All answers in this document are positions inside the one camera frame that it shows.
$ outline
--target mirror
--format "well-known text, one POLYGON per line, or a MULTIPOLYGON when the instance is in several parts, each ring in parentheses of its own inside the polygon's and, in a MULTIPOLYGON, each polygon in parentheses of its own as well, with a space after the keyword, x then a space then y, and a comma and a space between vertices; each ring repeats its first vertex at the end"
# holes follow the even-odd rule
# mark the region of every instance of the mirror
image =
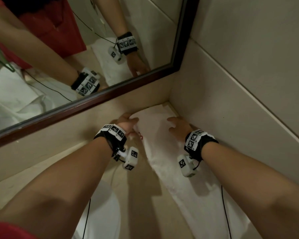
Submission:
POLYGON ((181 62, 198 0, 192 11, 188 2, 0 0, 0 134, 175 72, 177 40, 181 62))

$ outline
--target wristband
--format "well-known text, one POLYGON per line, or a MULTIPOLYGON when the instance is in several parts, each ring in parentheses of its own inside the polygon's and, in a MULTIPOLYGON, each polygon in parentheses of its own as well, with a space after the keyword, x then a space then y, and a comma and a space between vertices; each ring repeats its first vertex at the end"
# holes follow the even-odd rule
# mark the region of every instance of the wristband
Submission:
POLYGON ((202 130, 195 130, 193 132, 188 133, 185 139, 186 143, 184 146, 185 151, 187 151, 191 157, 191 159, 195 159, 197 161, 202 161, 201 150, 203 146, 208 142, 216 142, 219 143, 213 135, 208 134, 207 132, 203 132, 202 130))
POLYGON ((120 155, 118 155, 118 152, 125 152, 124 144, 127 140, 125 131, 118 125, 107 124, 101 128, 94 139, 96 139, 97 137, 104 137, 107 140, 107 143, 113 151, 112 157, 114 157, 114 159, 118 161, 120 157, 120 155))
POLYGON ((125 55, 137 51, 136 40, 131 32, 127 32, 124 35, 119 36, 116 44, 119 48, 119 52, 125 55))
POLYGON ((81 96, 87 96, 98 91, 100 88, 99 79, 100 76, 94 71, 89 73, 81 72, 76 81, 71 85, 71 88, 81 96))

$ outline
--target forearm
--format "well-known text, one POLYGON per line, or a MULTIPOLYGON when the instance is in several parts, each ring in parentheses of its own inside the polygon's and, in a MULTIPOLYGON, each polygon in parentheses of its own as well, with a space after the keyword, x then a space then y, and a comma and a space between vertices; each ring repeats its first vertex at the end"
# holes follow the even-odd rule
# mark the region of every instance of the forearm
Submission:
POLYGON ((6 7, 0 7, 0 42, 10 51, 56 80, 72 85, 77 71, 27 30, 6 7))
POLYGON ((128 32, 119 0, 94 0, 94 2, 116 36, 119 37, 128 32))
POLYGON ((299 186, 269 166, 209 142, 202 158, 263 238, 299 238, 299 186))
POLYGON ((71 238, 111 155, 107 141, 96 138, 32 180, 0 211, 0 221, 41 239, 71 238))

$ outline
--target mirror frame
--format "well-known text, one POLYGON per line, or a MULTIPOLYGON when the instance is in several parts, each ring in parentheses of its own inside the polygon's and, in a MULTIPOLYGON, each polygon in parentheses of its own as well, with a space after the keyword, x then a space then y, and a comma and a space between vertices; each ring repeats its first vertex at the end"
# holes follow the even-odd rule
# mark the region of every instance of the mirror frame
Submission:
POLYGON ((154 69, 145 75, 125 80, 96 94, 91 94, 80 100, 72 101, 2 129, 0 130, 0 147, 179 71, 193 26, 198 3, 199 0, 183 0, 171 62, 169 64, 154 69))

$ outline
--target hand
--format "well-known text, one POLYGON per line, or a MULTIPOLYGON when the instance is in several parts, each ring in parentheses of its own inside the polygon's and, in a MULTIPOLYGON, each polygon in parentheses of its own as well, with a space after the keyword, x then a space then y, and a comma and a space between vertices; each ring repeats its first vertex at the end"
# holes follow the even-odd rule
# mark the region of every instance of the hand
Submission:
POLYGON ((122 128, 126 132, 126 134, 125 134, 126 137, 128 137, 132 134, 136 134, 136 132, 133 130, 133 127, 139 120, 137 117, 135 117, 133 119, 129 119, 130 116, 131 116, 131 114, 124 113, 115 122, 116 125, 118 125, 120 128, 122 128))
POLYGON ((129 53, 126 56, 126 60, 128 62, 128 68, 130 69, 133 77, 138 76, 137 72, 143 75, 150 71, 150 69, 140 59, 137 52, 129 53))
POLYGON ((175 124, 175 127, 171 127, 169 131, 178 141, 185 142, 188 133, 194 131, 183 117, 169 117, 167 120, 175 124))

